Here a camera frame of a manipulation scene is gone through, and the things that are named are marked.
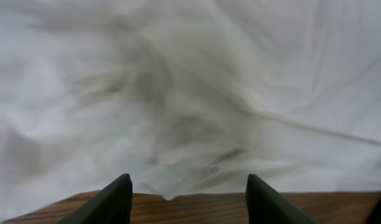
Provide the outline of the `white t-shirt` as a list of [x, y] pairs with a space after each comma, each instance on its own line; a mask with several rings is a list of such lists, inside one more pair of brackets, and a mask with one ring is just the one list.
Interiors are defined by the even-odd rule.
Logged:
[[0, 223], [123, 173], [381, 191], [381, 1], [0, 0]]

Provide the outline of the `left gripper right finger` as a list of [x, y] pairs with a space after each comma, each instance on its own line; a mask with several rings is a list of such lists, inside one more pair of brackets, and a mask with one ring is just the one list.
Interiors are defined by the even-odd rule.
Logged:
[[316, 224], [255, 174], [249, 174], [245, 199], [249, 224]]

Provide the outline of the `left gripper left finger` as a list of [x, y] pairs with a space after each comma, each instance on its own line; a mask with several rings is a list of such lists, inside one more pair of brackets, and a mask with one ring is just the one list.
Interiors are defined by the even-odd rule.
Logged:
[[123, 174], [57, 224], [130, 224], [133, 185]]

